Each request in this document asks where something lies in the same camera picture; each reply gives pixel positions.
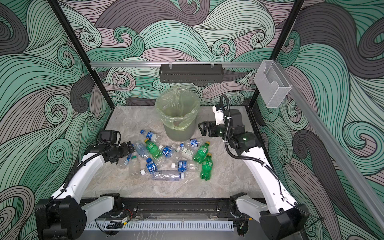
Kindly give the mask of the pepsi bottle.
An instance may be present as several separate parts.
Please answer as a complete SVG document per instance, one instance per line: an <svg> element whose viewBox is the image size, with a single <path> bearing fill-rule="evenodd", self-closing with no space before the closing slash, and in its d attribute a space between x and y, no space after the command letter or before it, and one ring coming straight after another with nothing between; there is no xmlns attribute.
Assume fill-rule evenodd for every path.
<svg viewBox="0 0 384 240"><path fill-rule="evenodd" d="M151 142L158 142L161 139L161 135L153 132L152 130L140 130L140 134Z"/></svg>
<svg viewBox="0 0 384 240"><path fill-rule="evenodd" d="M200 147L202 145L202 142L203 141L201 139L192 138L182 142L180 144L180 147L194 149Z"/></svg>

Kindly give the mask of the green Sprite bottle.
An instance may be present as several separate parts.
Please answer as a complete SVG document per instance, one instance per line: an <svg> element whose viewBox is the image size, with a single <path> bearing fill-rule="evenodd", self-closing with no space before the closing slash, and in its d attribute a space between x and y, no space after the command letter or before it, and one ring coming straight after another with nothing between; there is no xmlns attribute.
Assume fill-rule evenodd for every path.
<svg viewBox="0 0 384 240"><path fill-rule="evenodd" d="M196 154L193 157L193 161L197 162L198 164L201 164L204 159L206 158L208 151L209 151L210 142L205 142L203 145L201 145L196 152Z"/></svg>
<svg viewBox="0 0 384 240"><path fill-rule="evenodd" d="M203 163L202 163L202 170L200 173L201 179L205 180L205 181L210 180L212 169L213 169L212 154L208 153L206 158L203 160Z"/></svg>
<svg viewBox="0 0 384 240"><path fill-rule="evenodd" d="M154 142L146 139L145 144L146 144L147 150L149 151L149 153L151 154L153 159L158 159L163 155L162 152L159 150L159 148L157 147L157 145Z"/></svg>

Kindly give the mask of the clear square bottle green band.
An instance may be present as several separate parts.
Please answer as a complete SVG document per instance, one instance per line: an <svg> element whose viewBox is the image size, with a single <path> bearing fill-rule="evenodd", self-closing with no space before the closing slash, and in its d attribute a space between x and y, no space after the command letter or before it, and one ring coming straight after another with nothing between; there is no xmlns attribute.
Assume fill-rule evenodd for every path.
<svg viewBox="0 0 384 240"><path fill-rule="evenodd" d="M137 153L132 153L128 157L128 167L129 167L129 177L132 180L138 179L140 177L140 160Z"/></svg>

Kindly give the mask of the clear bottle green white label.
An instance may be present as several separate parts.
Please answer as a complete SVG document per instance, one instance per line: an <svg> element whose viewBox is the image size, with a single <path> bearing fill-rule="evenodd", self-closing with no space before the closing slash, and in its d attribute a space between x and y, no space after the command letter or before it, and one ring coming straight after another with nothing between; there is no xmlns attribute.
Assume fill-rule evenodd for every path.
<svg viewBox="0 0 384 240"><path fill-rule="evenodd" d="M172 144L171 147L177 153L179 153L179 155L181 155L183 158L185 158L187 160L192 160L194 155L195 155L195 152L192 151L191 149L185 147L184 144L180 144L180 145Z"/></svg>

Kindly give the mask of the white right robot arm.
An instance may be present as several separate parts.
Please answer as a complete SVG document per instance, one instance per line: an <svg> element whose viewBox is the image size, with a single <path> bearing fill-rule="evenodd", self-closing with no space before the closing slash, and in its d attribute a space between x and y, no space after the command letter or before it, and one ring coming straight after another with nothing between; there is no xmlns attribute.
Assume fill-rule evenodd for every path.
<svg viewBox="0 0 384 240"><path fill-rule="evenodd" d="M202 136L220 137L226 147L234 149L229 153L233 159L242 160L256 179L265 199L261 203L248 195L235 197L235 208L261 224L270 240L281 240L299 234L305 228L310 214L306 205L298 202L288 193L277 174L267 161L261 142L243 124L231 124L226 137L225 124L202 122L198 125Z"/></svg>

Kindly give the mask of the blue label bottle lower left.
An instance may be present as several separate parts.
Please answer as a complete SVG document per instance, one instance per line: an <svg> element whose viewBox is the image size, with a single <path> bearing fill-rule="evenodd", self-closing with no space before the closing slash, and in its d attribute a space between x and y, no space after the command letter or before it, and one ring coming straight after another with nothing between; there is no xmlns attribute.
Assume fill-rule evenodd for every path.
<svg viewBox="0 0 384 240"><path fill-rule="evenodd" d="M146 167L140 170L140 174L142 176L146 174L153 174L154 172L161 170L167 164L167 160L164 157L160 157L158 159L147 158L146 163Z"/></svg>

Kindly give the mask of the Pocari bottle centre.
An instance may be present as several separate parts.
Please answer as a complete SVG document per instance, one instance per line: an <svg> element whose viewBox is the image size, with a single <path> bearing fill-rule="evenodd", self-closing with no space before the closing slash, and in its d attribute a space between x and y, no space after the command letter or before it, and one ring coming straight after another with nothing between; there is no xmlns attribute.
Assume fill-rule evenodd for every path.
<svg viewBox="0 0 384 240"><path fill-rule="evenodd" d="M180 160L171 164L172 169L179 172L197 172L200 165L191 161Z"/></svg>

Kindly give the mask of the white cap blue label bottle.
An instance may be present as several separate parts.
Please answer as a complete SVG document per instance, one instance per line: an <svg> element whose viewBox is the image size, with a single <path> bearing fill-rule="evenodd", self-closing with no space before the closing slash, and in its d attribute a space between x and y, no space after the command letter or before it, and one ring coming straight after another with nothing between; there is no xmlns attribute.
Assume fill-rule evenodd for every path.
<svg viewBox="0 0 384 240"><path fill-rule="evenodd" d="M180 159L180 155L174 149L172 149L169 146L160 145L159 150L164 155L164 157L169 159L169 160L179 160Z"/></svg>

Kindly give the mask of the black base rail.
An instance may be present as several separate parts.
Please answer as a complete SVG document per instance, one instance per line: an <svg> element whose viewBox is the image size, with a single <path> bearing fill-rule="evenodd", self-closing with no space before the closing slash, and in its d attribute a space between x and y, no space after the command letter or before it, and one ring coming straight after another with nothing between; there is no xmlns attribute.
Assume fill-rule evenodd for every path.
<svg viewBox="0 0 384 240"><path fill-rule="evenodd" d="M235 207L229 198L121 198L122 207L101 215L107 220L131 217L154 218L170 215L202 214L209 219L243 220L246 215Z"/></svg>

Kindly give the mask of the black perforated wall shelf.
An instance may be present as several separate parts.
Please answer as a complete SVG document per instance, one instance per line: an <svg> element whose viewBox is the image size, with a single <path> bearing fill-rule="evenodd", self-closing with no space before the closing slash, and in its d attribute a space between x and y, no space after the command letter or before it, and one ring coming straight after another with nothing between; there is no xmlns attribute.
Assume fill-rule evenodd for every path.
<svg viewBox="0 0 384 240"><path fill-rule="evenodd" d="M162 83L220 83L224 78L222 65L161 65Z"/></svg>

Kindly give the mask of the aluminium rear rail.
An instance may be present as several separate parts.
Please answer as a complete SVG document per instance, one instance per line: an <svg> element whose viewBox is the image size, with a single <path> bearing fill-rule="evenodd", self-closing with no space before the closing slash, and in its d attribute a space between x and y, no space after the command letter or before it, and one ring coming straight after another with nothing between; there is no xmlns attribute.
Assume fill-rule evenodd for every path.
<svg viewBox="0 0 384 240"><path fill-rule="evenodd" d="M246 68L254 69L261 65L261 62L107 62L107 61L95 61L90 62L92 68L159 68L161 65L168 65L171 68L173 65L222 65L223 68Z"/></svg>

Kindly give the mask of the clear acrylic wall holder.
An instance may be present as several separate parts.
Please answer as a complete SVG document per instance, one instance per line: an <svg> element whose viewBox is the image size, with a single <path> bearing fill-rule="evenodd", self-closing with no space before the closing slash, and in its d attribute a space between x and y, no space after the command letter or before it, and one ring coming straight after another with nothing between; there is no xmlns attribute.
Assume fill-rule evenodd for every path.
<svg viewBox="0 0 384 240"><path fill-rule="evenodd" d="M274 60L262 61L254 82L269 109L278 108L292 89L283 66Z"/></svg>

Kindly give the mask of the black right frame post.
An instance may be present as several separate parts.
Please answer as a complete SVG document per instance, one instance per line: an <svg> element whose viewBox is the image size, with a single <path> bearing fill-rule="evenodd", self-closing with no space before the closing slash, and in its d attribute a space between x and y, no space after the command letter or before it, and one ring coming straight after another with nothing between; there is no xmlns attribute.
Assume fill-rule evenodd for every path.
<svg viewBox="0 0 384 240"><path fill-rule="evenodd" d="M281 50L283 49L284 44L286 43L286 41L288 39L288 36L289 36L289 34L290 34L294 24L295 24L295 21L299 15L300 10L302 9L303 5L304 5L304 1L295 1L294 2L293 7L289 13L289 16L283 25L282 33L280 34L280 36L278 38L276 46L274 47L274 50L273 50L269 60L274 60L274 61L278 62L277 58L278 58ZM253 107L256 106L257 98L259 96L261 96L261 94L257 88L255 90L255 93L254 93L250 103L249 103L250 109L252 109Z"/></svg>

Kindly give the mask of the black frame post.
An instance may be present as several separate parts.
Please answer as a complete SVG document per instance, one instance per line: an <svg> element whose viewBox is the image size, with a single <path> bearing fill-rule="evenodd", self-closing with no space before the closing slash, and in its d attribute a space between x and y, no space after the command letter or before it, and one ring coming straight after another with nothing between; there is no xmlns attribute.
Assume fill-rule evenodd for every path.
<svg viewBox="0 0 384 240"><path fill-rule="evenodd" d="M103 85L103 82L98 74L97 71L93 70L91 67L91 61L86 54L85 50L83 49L80 41L78 40L75 31L72 29L68 19L66 18L62 8L60 7L60 4L56 0L47 0L48 4L50 5L51 9L53 10L54 14L56 15L58 21L60 22L61 26L63 27L64 31L66 32L67 36L69 37L71 43L74 45L75 50L80 56L80 59L86 66L87 71L89 72L90 76L94 80L96 86L101 91L101 94L103 95L104 99L106 100L107 104L113 111L115 109L115 105L110 98L106 88Z"/></svg>
<svg viewBox="0 0 384 240"><path fill-rule="evenodd" d="M289 36L289 34L290 34L294 24L295 24L295 21L299 15L300 10L302 9L303 5L304 5L304 1L295 1L294 2L293 7L289 13L289 16L283 25L282 33L280 34L280 36L278 38L276 46L274 47L274 50L273 50L269 60L274 60L274 61L278 62L277 58L278 58L281 50L283 49L284 44L286 43L286 41L288 39L288 36ZM250 103L249 103L250 109L252 109L253 107L256 106L257 98L259 96L261 96L261 94L257 88L255 90L255 93L254 93Z"/></svg>

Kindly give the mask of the aluminium right rail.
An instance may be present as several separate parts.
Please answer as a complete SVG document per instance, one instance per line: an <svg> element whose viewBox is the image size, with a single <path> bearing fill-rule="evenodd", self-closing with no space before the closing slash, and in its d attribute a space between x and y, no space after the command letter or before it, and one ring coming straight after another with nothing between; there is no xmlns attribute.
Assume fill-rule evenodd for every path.
<svg viewBox="0 0 384 240"><path fill-rule="evenodd" d="M295 99L303 114L307 117L310 124L314 127L319 139L324 143L331 157L336 161L340 169L354 187L355 191L366 205L367 209L375 219L381 230L384 229L384 203L381 201L372 186L367 182L366 178L354 165L352 159L343 149L340 143L332 135L321 118L313 111L311 106L306 102L297 86L292 83L283 66L273 61L277 66L277 72L283 76L283 80L291 87L290 93Z"/></svg>

